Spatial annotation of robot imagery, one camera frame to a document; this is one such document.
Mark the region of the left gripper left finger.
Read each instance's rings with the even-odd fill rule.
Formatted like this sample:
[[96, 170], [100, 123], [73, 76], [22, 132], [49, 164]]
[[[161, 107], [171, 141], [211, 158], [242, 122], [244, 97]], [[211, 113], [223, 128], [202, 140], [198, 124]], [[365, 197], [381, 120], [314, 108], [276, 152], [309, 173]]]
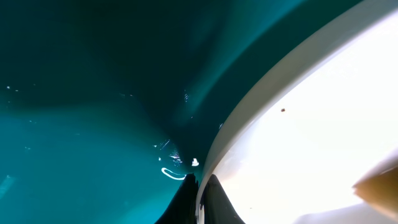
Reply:
[[197, 193], [198, 181], [195, 175], [187, 174], [169, 206], [155, 224], [196, 224]]

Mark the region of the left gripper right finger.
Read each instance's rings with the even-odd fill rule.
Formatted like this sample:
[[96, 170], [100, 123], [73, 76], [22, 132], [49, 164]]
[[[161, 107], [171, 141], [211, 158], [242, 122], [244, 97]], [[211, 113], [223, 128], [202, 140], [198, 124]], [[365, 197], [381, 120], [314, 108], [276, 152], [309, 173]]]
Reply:
[[201, 197], [200, 223], [244, 224], [214, 174], [210, 176]]

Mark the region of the white plate with blue rim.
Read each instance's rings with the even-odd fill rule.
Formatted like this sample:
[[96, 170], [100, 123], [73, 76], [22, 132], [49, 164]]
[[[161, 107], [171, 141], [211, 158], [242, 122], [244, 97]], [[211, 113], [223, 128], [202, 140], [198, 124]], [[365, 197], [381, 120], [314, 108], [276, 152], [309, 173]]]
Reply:
[[396, 223], [353, 185], [397, 148], [397, 2], [361, 1], [277, 62], [209, 150], [244, 223]]

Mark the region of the green and yellow sponge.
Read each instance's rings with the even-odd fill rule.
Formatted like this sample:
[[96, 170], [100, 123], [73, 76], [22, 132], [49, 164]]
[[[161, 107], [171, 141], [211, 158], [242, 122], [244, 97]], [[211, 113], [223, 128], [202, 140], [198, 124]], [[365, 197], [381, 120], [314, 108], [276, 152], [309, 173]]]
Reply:
[[353, 188], [368, 205], [397, 222], [397, 148], [365, 173]]

